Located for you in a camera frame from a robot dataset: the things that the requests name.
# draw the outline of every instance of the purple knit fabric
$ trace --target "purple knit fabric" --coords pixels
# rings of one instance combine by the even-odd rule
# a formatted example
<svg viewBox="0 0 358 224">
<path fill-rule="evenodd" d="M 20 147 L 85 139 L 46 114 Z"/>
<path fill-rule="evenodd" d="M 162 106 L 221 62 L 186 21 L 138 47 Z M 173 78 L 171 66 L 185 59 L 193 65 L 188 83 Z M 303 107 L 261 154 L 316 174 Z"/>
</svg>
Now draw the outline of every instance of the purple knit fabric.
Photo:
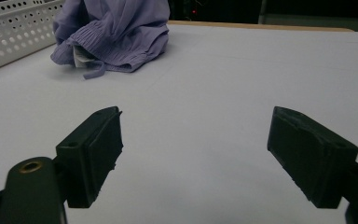
<svg viewBox="0 0 358 224">
<path fill-rule="evenodd" d="M 163 53 L 168 42 L 167 0 L 66 0 L 53 30 L 57 48 L 51 60 L 75 64 L 73 46 L 95 57 L 88 67 L 133 72 Z"/>
</svg>

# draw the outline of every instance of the white table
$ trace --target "white table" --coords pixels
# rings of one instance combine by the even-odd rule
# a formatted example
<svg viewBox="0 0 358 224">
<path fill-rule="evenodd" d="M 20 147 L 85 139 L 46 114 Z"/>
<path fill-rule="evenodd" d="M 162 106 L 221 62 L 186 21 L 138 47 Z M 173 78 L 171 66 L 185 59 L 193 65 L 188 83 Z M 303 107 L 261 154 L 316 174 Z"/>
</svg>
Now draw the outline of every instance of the white table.
<svg viewBox="0 0 358 224">
<path fill-rule="evenodd" d="M 92 112 L 122 111 L 123 153 L 68 222 L 345 223 L 319 210 L 267 151 L 275 105 L 358 146 L 358 33 L 170 25 L 167 52 L 133 74 L 84 80 L 53 47 L 0 68 L 0 189 Z"/>
</svg>

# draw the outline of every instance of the perforated metal tray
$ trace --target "perforated metal tray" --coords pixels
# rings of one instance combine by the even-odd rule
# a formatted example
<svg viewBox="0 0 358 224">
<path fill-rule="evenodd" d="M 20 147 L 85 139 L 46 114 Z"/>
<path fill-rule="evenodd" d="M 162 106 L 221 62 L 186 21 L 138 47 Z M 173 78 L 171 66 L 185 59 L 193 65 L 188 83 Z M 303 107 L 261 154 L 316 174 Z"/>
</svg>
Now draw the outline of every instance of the perforated metal tray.
<svg viewBox="0 0 358 224">
<path fill-rule="evenodd" d="M 55 43 L 52 22 L 63 2 L 0 2 L 0 66 Z"/>
</svg>

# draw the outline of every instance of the wooden table edge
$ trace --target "wooden table edge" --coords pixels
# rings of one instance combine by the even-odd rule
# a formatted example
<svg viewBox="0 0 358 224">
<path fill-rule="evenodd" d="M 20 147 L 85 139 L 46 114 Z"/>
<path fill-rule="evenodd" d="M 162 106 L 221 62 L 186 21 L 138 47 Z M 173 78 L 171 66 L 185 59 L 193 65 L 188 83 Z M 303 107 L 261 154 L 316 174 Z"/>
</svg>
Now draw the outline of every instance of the wooden table edge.
<svg viewBox="0 0 358 224">
<path fill-rule="evenodd" d="M 233 28 L 245 28 L 245 29 L 268 29 L 268 30 L 354 32 L 351 29 L 336 28 L 336 27 L 286 26 L 286 25 L 247 24 L 247 23 L 225 23 L 225 22 L 210 22 L 210 21 L 168 21 L 168 24 L 233 27 Z"/>
</svg>

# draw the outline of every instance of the paper tag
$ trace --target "paper tag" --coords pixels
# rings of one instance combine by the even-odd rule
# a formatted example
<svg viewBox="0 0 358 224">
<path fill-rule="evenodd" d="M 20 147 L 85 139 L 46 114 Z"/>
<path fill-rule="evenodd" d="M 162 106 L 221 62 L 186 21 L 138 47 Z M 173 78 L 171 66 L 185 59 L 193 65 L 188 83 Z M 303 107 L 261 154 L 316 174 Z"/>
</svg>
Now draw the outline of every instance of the paper tag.
<svg viewBox="0 0 358 224">
<path fill-rule="evenodd" d="M 95 61 L 95 58 L 82 47 L 74 46 L 74 60 L 76 67 L 85 68 L 86 63 Z"/>
</svg>

